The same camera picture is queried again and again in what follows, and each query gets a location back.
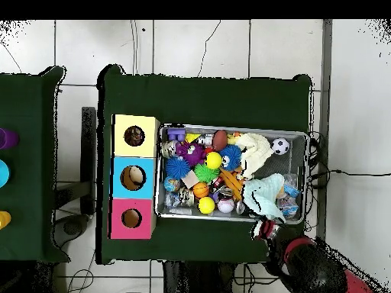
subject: green table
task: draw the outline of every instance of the green table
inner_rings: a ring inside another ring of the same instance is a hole
[[[0,127],[19,133],[20,143],[0,150],[11,170],[0,188],[0,210],[11,223],[0,230],[0,260],[66,262],[51,240],[54,212],[54,107],[63,68],[39,76],[0,74]]]
[[[154,116],[160,123],[296,130],[309,128],[308,76],[209,79],[127,76],[117,65],[98,77],[97,262],[111,259],[264,262],[266,245],[250,238],[251,223],[158,218],[151,240],[107,237],[112,114]],[[302,231],[304,223],[294,226]]]

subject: gray tray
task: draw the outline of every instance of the gray tray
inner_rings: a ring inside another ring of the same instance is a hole
[[[168,141],[166,130],[170,127],[184,127],[186,132],[193,134],[213,134],[217,130],[225,130],[227,134],[232,134],[235,131],[241,133],[255,133],[265,136],[270,142],[276,138],[283,137],[288,140],[290,144],[289,152],[278,156],[273,154],[263,167],[258,169],[254,173],[255,179],[263,179],[274,173],[288,174],[293,173],[298,176],[298,188],[301,194],[297,197],[296,202],[299,209],[295,216],[286,220],[288,224],[299,224],[305,216],[305,193],[307,189],[307,178],[309,175],[309,168],[307,161],[309,160],[309,136],[302,132],[295,131],[281,131],[281,130],[261,130],[261,129],[248,129],[248,128],[229,128],[229,127],[211,127],[211,126],[195,126],[191,124],[162,124],[158,132],[159,142],[163,143]],[[163,181],[165,179],[164,165],[165,160],[161,154],[157,158],[157,181],[155,186],[155,198],[154,208],[157,215],[160,217],[175,217],[186,219],[204,219],[214,221],[257,221],[254,214],[242,214],[239,215],[236,211],[232,211],[230,214],[224,214],[219,210],[213,211],[210,215],[201,214],[196,207],[183,208],[185,212],[183,214],[175,214],[170,211],[171,208],[167,208],[164,204],[166,196],[166,189],[164,188]]]

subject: green spiky ball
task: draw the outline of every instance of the green spiky ball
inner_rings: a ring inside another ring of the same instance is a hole
[[[205,164],[197,164],[194,168],[194,173],[197,175],[200,182],[209,183],[211,180],[218,177],[220,170],[210,169]]]

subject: purple cup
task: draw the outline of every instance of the purple cup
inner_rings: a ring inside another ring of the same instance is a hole
[[[8,148],[16,146],[18,145],[18,142],[18,133],[12,130],[0,128],[0,150],[6,150]]]

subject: yellow cup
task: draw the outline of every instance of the yellow cup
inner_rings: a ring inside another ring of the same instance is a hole
[[[11,221],[11,215],[7,211],[0,211],[0,230],[7,226]]]

